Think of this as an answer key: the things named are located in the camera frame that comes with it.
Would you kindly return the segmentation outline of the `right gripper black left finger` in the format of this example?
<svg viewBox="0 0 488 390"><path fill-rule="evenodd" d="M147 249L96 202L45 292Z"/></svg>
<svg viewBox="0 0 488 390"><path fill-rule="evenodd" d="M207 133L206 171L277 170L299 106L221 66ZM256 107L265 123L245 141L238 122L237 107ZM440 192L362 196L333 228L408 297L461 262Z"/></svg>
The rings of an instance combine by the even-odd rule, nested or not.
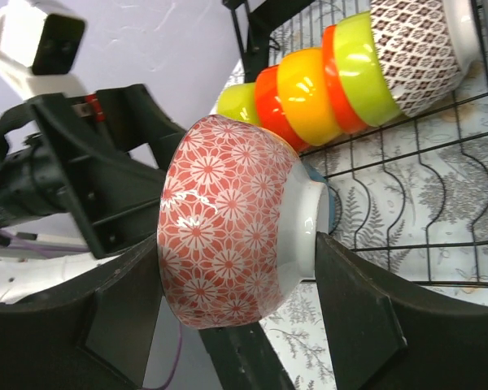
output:
<svg viewBox="0 0 488 390"><path fill-rule="evenodd" d="M156 237L0 303L0 389L139 389L162 298Z"/></svg>

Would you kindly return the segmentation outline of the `red floral patterned bowl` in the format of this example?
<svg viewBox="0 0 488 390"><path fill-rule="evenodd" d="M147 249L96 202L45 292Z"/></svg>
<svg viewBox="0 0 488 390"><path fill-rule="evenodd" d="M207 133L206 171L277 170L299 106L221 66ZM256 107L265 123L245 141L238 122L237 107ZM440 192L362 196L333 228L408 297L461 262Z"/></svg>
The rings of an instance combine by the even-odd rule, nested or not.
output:
<svg viewBox="0 0 488 390"><path fill-rule="evenodd" d="M203 117L173 155L160 199L166 300L195 329L257 322L315 274L316 236L328 227L327 187L286 141Z"/></svg>

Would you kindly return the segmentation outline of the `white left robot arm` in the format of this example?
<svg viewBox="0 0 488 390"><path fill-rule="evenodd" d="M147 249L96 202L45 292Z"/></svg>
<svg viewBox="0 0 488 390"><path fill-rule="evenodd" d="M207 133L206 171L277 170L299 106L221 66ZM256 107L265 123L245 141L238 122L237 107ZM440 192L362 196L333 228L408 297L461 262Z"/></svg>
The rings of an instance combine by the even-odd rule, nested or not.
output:
<svg viewBox="0 0 488 390"><path fill-rule="evenodd" d="M0 117L0 303L102 265L155 234L184 136L143 84L49 93Z"/></svg>

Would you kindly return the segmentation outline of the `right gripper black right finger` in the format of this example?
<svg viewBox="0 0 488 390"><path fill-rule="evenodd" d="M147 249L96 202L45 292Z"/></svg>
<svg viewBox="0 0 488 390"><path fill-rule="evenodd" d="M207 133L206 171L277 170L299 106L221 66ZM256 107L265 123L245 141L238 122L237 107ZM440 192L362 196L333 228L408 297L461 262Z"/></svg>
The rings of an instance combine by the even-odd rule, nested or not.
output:
<svg viewBox="0 0 488 390"><path fill-rule="evenodd" d="M488 389L488 306L430 291L316 236L339 389Z"/></svg>

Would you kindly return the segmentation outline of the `blue bowl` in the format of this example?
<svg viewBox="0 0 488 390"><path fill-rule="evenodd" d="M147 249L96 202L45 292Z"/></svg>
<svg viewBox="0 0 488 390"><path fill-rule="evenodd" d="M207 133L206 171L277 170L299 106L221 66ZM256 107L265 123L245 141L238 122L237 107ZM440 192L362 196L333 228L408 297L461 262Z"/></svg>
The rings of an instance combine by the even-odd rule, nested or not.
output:
<svg viewBox="0 0 488 390"><path fill-rule="evenodd" d="M336 222L336 204L335 204L335 197L333 194L333 190L331 189L329 182L326 178L324 178L317 169L315 169L312 165L308 162L303 163L306 172L308 173L309 177L316 182L321 182L326 185L328 190L328 198L329 198L329 227L328 227L328 234L331 234L335 229Z"/></svg>

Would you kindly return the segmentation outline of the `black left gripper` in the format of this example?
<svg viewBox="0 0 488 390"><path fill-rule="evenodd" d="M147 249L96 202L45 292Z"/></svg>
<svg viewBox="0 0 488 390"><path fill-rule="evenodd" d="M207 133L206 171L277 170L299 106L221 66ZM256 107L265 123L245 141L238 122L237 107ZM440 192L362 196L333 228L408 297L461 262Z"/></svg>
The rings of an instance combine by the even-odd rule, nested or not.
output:
<svg viewBox="0 0 488 390"><path fill-rule="evenodd" d="M70 214L91 253L110 257L155 234L165 176L185 131L143 84L42 94L0 117L4 228Z"/></svg>

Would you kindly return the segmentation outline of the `brown lattice patterned bowl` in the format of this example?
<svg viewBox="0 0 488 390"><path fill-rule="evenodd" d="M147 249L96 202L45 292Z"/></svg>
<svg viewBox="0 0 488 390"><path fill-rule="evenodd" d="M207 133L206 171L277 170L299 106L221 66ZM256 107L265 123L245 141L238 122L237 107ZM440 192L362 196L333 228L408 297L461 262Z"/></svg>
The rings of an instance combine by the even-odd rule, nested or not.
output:
<svg viewBox="0 0 488 390"><path fill-rule="evenodd" d="M387 87L408 117L455 90L481 58L468 0L372 1L370 24Z"/></svg>

